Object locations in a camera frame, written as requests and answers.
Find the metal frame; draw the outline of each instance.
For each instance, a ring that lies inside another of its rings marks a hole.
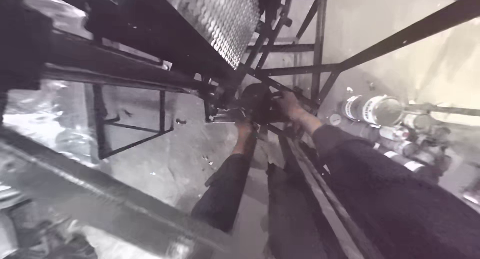
[[[291,90],[288,87],[278,83],[270,78],[270,76],[312,73],[310,99],[301,95],[300,93],[297,93],[297,97],[301,102],[309,106],[310,111],[313,113],[316,112],[321,104],[325,101],[328,92],[332,89],[341,72],[480,16],[480,5],[478,5],[480,0],[457,0],[441,10],[419,20],[418,22],[391,35],[390,37],[342,61],[341,63],[323,64],[322,52],[324,42],[324,26],[326,21],[326,3],[327,0],[314,0],[296,36],[297,40],[302,37],[304,31],[316,13],[317,31],[315,35],[315,44],[313,45],[313,65],[261,69],[261,66],[263,65],[263,62],[261,62],[255,69],[252,69],[250,66],[252,65],[253,59],[255,59],[258,53],[262,53],[262,58],[265,59],[266,57],[264,57],[264,55],[268,55],[270,52],[294,53],[311,51],[311,44],[300,45],[296,44],[295,42],[290,45],[275,45],[274,42],[269,42],[270,45],[263,47],[262,44],[264,39],[262,40],[262,38],[266,36],[266,33],[271,31],[270,29],[264,28],[259,33],[257,43],[254,46],[249,46],[247,48],[247,50],[250,51],[249,57],[245,64],[240,66],[240,68],[249,75],[261,80],[264,84],[281,91],[294,90]],[[288,12],[284,11],[282,17],[288,16],[287,14]],[[320,74],[322,72],[331,72],[331,74],[320,89]]]
[[[86,10],[83,0],[64,1]],[[281,48],[285,49],[283,52],[312,50],[311,44],[300,45],[294,42],[288,46],[275,45],[283,25],[291,23],[288,18],[291,0],[285,0],[275,28],[271,29],[271,22],[259,24],[259,37],[255,45],[249,47],[247,61],[240,65],[235,76],[219,80],[218,87],[209,84],[209,78],[193,80],[190,76],[163,70],[150,61],[112,48],[104,48],[87,39],[57,30],[51,36],[52,52],[44,76],[51,79],[70,78],[93,84],[160,90],[160,123],[164,124],[165,110],[162,101],[165,91],[191,93],[203,98],[207,120],[215,113],[214,109],[223,107],[234,99],[235,91],[247,73],[277,90],[293,92],[294,90],[269,76],[313,73],[311,98],[298,92],[296,94],[311,112],[315,112],[341,72],[480,16],[480,0],[457,0],[341,63],[323,64],[321,57],[326,1],[314,0],[296,36],[298,41],[316,13],[317,34],[313,45],[315,63],[312,66],[262,69],[268,54],[280,52]],[[251,66],[259,53],[262,53],[261,59],[253,69]],[[322,72],[331,74],[320,88],[319,75]],[[164,126],[160,126],[157,131],[115,123],[109,125],[155,133],[151,137],[110,152],[110,155],[171,131],[165,130]],[[273,125],[267,127],[282,138],[295,137]],[[200,253],[211,254],[211,249],[227,250],[229,237],[226,234],[194,221],[176,209],[104,173],[91,170],[4,128],[0,128],[0,156],[0,177],[6,184],[155,254],[168,253],[169,244],[175,241],[178,243],[178,240],[183,241],[183,245],[193,247],[194,256]]]
[[[155,139],[159,136],[162,136],[166,133],[169,133],[171,131],[173,131],[173,125],[170,127],[170,129],[168,130],[165,130],[165,91],[161,90],[159,91],[160,95],[159,95],[159,100],[160,100],[160,106],[159,106],[159,130],[154,130],[154,129],[148,129],[148,128],[143,128],[143,127],[137,127],[137,126],[132,126],[132,125],[126,125],[126,124],[121,124],[121,123],[118,123],[118,121],[120,121],[119,118],[113,120],[113,121],[104,121],[103,119],[99,118],[98,115],[96,115],[96,121],[99,121],[100,124],[98,125],[110,125],[110,126],[116,126],[116,127],[122,127],[122,128],[127,128],[127,129],[133,129],[133,130],[139,130],[139,131],[145,131],[145,132],[151,132],[151,133],[155,133],[154,135],[152,136],[149,136],[145,139],[142,139],[142,140],[138,140],[134,143],[131,143],[131,144],[128,144],[126,146],[123,146],[121,148],[118,148],[116,150],[112,150],[112,151],[109,151],[109,152],[106,152],[105,151],[105,148],[101,147],[100,144],[99,144],[99,158],[100,159],[105,159],[105,158],[108,158],[112,155],[115,155],[115,154],[118,154],[120,152],[123,152],[123,151],[126,151],[128,149],[131,149],[135,146],[138,146],[140,144],[143,144],[147,141],[150,141],[152,139]],[[105,135],[99,135],[100,133],[105,133],[105,130],[102,129],[102,128],[97,128],[97,137],[105,137]]]

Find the concrete floor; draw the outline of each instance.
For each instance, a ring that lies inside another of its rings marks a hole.
[[[328,0],[325,31],[324,63],[337,63],[392,35],[417,20],[452,3],[454,0]],[[290,28],[283,28],[280,37],[295,36],[313,0],[294,0],[289,17]],[[313,43],[315,18],[300,43]],[[352,93],[367,94],[371,83],[376,93],[401,98],[405,103],[434,103],[449,106],[480,108],[480,20],[474,19],[437,35],[406,46],[400,50],[369,61],[343,72],[322,105],[319,115],[327,117],[337,111],[339,101]],[[298,54],[297,65],[311,65],[313,53]],[[293,66],[293,54],[270,54],[264,68]],[[322,83],[328,73],[322,74]],[[311,75],[275,77],[292,87],[303,88],[309,96]],[[243,87],[256,82],[248,77]],[[158,92],[115,88],[109,97],[116,104],[121,123],[147,128],[158,127]],[[204,182],[218,169],[230,154],[236,140],[233,124],[205,124],[203,104],[199,98],[187,94],[167,94],[167,121],[175,130],[140,146],[108,159],[105,170],[118,180],[150,194],[184,212],[189,212],[205,192]],[[478,117],[439,115],[439,119],[471,126],[480,125]],[[177,124],[179,118],[186,124]],[[108,127],[113,148],[143,139],[150,134],[120,127]],[[464,133],[454,140],[464,142]],[[469,142],[459,144],[456,160],[443,180],[443,186],[457,193],[477,172],[465,166],[465,161],[476,161],[475,154],[480,132],[468,133]],[[257,158],[266,164],[272,159],[282,165],[275,136],[270,144],[260,144]],[[229,258],[263,258],[267,232],[266,176],[259,169],[250,171],[249,181],[240,206],[233,232],[234,255]],[[93,228],[89,240],[97,248],[99,258],[148,258],[141,250],[106,238]]]

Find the forearm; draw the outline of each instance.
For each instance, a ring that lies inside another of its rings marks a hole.
[[[298,123],[301,127],[312,136],[316,129],[322,126],[321,121],[314,115],[308,113],[303,108],[297,108],[291,114],[293,122]]]

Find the hand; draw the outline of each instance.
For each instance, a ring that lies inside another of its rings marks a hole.
[[[235,127],[238,130],[238,138],[247,138],[249,137],[254,131],[255,127],[251,121],[247,118],[243,118],[242,120],[237,120],[235,122]]]
[[[293,92],[283,91],[282,95],[281,98],[277,99],[277,102],[280,104],[283,113],[292,121],[298,121],[301,115],[306,113],[305,109],[300,106],[300,103]]]
[[[246,154],[251,157],[255,150],[257,137],[255,131],[257,127],[250,120],[244,118],[235,122],[238,129],[237,144],[233,148],[232,154]]]

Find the metal rail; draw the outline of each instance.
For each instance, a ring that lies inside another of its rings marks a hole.
[[[222,231],[6,128],[0,157],[6,185],[142,249],[229,250],[231,237]]]

